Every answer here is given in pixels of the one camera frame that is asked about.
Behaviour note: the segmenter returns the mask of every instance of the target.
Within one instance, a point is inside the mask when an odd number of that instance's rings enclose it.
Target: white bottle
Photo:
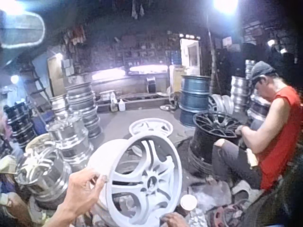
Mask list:
[[[120,98],[119,111],[125,111],[125,102]]]
[[[117,100],[114,92],[110,94],[110,110],[112,112],[118,111],[118,105],[117,105]]]

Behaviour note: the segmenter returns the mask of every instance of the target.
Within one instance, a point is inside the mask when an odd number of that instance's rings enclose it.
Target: fluorescent light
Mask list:
[[[18,75],[13,75],[10,77],[10,81],[13,83],[13,84],[17,84],[18,81],[19,81],[19,76]]]
[[[281,54],[287,53],[287,49],[283,48],[280,52]]]
[[[125,76],[125,70],[122,69],[109,69],[98,72],[92,76],[93,80],[104,79],[104,78],[119,78]]]
[[[214,0],[214,8],[221,13],[233,14],[238,6],[238,0]]]
[[[267,42],[267,44],[268,44],[270,47],[272,47],[275,43],[276,43],[276,42],[275,42],[274,39],[271,39],[271,40],[269,40],[269,41]]]
[[[167,65],[141,65],[141,66],[131,67],[129,70],[131,72],[140,72],[142,74],[162,73],[162,72],[167,72],[168,66]]]
[[[20,2],[15,0],[0,0],[0,10],[9,15],[20,15],[24,12],[24,8]]]

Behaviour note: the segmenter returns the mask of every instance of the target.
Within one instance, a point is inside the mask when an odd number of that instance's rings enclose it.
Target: ceiling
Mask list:
[[[109,17],[114,20],[116,17],[129,17],[131,5],[119,5],[116,11],[112,10],[111,0],[22,0],[26,11],[36,12],[45,21],[46,38],[40,47],[35,49],[46,49],[61,31],[72,27],[75,24],[93,23],[97,18]],[[203,0],[153,0],[150,16],[163,14],[170,21],[186,20],[188,26],[195,24],[205,26],[206,9],[209,13],[209,24],[213,32],[227,36],[243,23],[258,20],[266,20],[281,14],[281,6],[270,0],[239,0],[240,11],[234,16],[224,16],[212,8],[209,8],[207,1]],[[23,53],[26,49],[0,50],[0,68],[10,63],[14,58]]]

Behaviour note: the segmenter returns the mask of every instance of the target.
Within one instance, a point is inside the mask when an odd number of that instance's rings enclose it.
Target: gray pants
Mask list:
[[[262,172],[259,166],[250,167],[247,154],[225,140],[221,147],[213,146],[213,170],[217,180],[229,182],[232,176],[245,180],[253,189],[260,189]]]

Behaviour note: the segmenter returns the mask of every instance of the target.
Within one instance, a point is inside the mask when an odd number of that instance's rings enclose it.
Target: red sleeveless shirt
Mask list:
[[[277,92],[276,98],[284,98],[290,106],[287,123],[268,147],[257,154],[262,170],[261,189],[269,189],[286,168],[294,155],[301,127],[300,98],[297,92],[287,86]]]

